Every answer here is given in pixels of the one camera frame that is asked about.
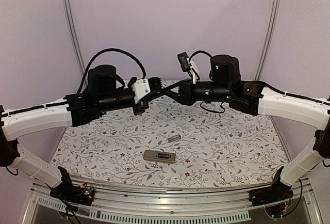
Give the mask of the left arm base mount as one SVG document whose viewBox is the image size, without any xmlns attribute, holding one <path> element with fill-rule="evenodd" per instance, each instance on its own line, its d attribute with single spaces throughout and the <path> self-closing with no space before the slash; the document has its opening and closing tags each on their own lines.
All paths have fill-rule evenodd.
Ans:
<svg viewBox="0 0 330 224">
<path fill-rule="evenodd" d="M 92 185 L 87 185 L 87 183 L 80 186 L 73 185 L 67 170 L 60 166 L 58 169 L 61 173 L 61 183 L 56 187 L 51 187 L 50 196 L 64 202 L 91 206 L 95 196 L 95 188 Z"/>
</svg>

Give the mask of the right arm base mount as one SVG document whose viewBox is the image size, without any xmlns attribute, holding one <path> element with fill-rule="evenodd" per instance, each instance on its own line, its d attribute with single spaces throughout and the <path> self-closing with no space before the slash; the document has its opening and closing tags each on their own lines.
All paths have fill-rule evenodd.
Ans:
<svg viewBox="0 0 330 224">
<path fill-rule="evenodd" d="M 293 191 L 280 181 L 283 166 L 276 172 L 270 186 L 249 191 L 249 201 L 252 206 L 272 204 L 265 208 L 266 214 L 271 218 L 282 218 L 288 208 L 292 206 Z"/>
</svg>

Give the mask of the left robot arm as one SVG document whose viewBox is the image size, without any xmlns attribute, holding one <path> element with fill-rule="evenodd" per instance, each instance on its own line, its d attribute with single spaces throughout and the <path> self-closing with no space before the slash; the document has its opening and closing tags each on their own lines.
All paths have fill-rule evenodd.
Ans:
<svg viewBox="0 0 330 224">
<path fill-rule="evenodd" d="M 25 172 L 56 190 L 65 200 L 73 200 L 77 195 L 69 173 L 25 150 L 18 138 L 58 127 L 85 125 L 111 110 L 132 108 L 139 115 L 162 90 L 158 77 L 132 77 L 125 85 L 111 65 L 97 66 L 87 75 L 87 87 L 63 99 L 18 110 L 1 109 L 1 167 Z"/>
</svg>

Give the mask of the beige battery cover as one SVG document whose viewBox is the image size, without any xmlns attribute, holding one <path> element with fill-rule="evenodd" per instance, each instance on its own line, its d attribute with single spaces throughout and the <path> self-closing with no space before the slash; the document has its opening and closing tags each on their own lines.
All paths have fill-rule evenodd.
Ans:
<svg viewBox="0 0 330 224">
<path fill-rule="evenodd" d="M 181 139 L 180 135 L 174 135 L 168 138 L 168 142 L 176 142 L 179 141 Z"/>
</svg>

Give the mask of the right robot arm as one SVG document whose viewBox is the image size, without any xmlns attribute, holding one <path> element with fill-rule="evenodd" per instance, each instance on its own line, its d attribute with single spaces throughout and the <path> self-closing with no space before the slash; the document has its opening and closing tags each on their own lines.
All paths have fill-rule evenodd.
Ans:
<svg viewBox="0 0 330 224">
<path fill-rule="evenodd" d="M 311 144 L 276 172 L 267 189 L 269 200 L 278 201 L 300 177 L 329 158 L 329 100 L 280 91 L 261 81 L 242 81 L 239 61 L 229 55 L 211 57 L 210 67 L 210 81 L 187 79 L 162 93 L 182 105 L 226 102 L 245 114 L 282 117 L 316 128 Z"/>
</svg>

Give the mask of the beige remote control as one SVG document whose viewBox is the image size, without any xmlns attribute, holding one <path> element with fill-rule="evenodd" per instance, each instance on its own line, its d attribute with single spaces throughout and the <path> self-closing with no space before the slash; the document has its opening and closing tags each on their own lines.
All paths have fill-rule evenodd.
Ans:
<svg viewBox="0 0 330 224">
<path fill-rule="evenodd" d="M 155 150 L 145 150 L 143 159 L 145 161 L 173 164 L 175 163 L 176 154 Z"/>
</svg>

